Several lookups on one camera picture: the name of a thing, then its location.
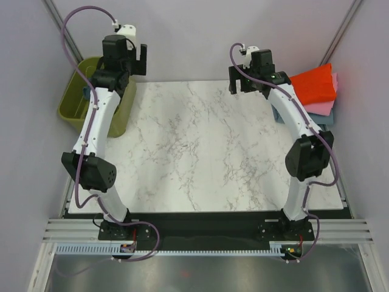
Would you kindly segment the olive green plastic basket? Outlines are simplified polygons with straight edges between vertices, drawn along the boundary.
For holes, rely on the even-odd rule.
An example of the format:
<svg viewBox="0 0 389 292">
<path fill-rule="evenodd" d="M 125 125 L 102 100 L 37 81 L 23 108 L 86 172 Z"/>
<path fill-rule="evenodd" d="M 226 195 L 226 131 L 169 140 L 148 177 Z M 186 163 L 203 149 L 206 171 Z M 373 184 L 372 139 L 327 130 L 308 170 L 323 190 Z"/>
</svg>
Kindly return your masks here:
<svg viewBox="0 0 389 292">
<path fill-rule="evenodd" d="M 83 98 L 85 86 L 91 89 L 90 100 Z M 113 58 L 87 58 L 78 64 L 78 70 L 70 79 L 58 114 L 81 133 L 96 105 L 92 129 L 95 130 L 105 118 L 111 121 L 108 137 L 120 137 L 126 131 L 136 91 L 136 82 L 127 71 L 119 69 Z"/>
</svg>

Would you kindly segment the slate blue t shirt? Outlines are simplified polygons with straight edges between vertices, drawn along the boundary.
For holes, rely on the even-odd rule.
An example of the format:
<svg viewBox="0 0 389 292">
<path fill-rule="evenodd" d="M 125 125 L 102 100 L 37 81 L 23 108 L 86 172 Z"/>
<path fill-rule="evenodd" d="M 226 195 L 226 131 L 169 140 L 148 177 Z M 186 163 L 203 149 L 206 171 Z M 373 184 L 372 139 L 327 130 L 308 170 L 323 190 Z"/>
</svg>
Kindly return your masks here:
<svg viewBox="0 0 389 292">
<path fill-rule="evenodd" d="M 91 98 L 91 89 L 88 86 L 83 87 L 82 95 L 85 100 L 90 100 Z"/>
</svg>

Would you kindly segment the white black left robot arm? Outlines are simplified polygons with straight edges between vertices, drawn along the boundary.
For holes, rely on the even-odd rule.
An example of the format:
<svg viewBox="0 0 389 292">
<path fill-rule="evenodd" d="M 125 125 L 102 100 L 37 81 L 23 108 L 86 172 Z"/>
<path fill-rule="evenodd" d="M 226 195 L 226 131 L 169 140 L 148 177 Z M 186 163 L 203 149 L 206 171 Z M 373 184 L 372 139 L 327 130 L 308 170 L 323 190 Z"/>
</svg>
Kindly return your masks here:
<svg viewBox="0 0 389 292">
<path fill-rule="evenodd" d="M 89 105 L 81 133 L 71 152 L 61 162 L 73 179 L 76 206 L 81 209 L 95 199 L 104 220 L 120 239 L 133 234 L 129 210 L 122 203 L 115 181 L 117 169 L 105 159 L 109 128 L 132 75 L 146 73 L 146 59 L 137 60 L 134 43 L 124 35 L 108 35 L 102 41 L 103 56 L 94 73 L 86 77 Z"/>
</svg>

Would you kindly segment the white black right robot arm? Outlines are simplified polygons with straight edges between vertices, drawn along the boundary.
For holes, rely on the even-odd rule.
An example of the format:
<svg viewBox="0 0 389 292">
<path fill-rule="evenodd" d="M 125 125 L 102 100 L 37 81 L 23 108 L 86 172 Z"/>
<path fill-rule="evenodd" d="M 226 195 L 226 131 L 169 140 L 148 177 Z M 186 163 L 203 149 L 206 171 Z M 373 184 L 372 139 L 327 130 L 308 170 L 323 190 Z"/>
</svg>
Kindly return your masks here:
<svg viewBox="0 0 389 292">
<path fill-rule="evenodd" d="M 332 182 L 318 180 L 329 162 L 335 160 L 332 151 L 334 136 L 330 131 L 322 130 L 303 108 L 288 75 L 276 71 L 269 49 L 245 47 L 241 43 L 235 43 L 232 47 L 239 49 L 244 62 L 233 63 L 229 67 L 230 93 L 262 93 L 291 134 L 293 144 L 285 157 L 291 182 L 278 224 L 279 234 L 290 240 L 300 233 L 300 225 L 309 217 L 307 203 L 310 187 L 313 184 L 331 187 L 339 178 L 335 173 Z"/>
</svg>

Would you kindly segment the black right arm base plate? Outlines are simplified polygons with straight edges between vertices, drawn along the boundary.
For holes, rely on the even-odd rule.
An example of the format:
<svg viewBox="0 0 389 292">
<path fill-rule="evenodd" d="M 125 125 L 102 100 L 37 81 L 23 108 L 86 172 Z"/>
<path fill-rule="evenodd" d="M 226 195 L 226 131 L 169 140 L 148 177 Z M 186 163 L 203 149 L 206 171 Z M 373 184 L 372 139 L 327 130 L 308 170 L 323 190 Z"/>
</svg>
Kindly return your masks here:
<svg viewBox="0 0 389 292">
<path fill-rule="evenodd" d="M 262 221 L 258 226 L 259 238 L 265 241 L 299 242 L 313 241 L 315 234 L 312 224 L 307 220 L 294 221 Z"/>
</svg>

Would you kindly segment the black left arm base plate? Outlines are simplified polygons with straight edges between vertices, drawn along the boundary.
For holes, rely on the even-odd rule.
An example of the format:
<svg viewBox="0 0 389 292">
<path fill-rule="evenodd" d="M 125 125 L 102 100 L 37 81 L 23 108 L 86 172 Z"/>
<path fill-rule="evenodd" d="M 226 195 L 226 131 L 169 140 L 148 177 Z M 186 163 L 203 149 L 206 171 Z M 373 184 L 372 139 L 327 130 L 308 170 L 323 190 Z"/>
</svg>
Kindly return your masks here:
<svg viewBox="0 0 389 292">
<path fill-rule="evenodd" d="M 135 224 L 134 226 L 121 226 L 103 220 L 100 225 L 98 239 L 103 241 L 149 240 L 153 239 L 155 232 L 148 224 Z"/>
</svg>

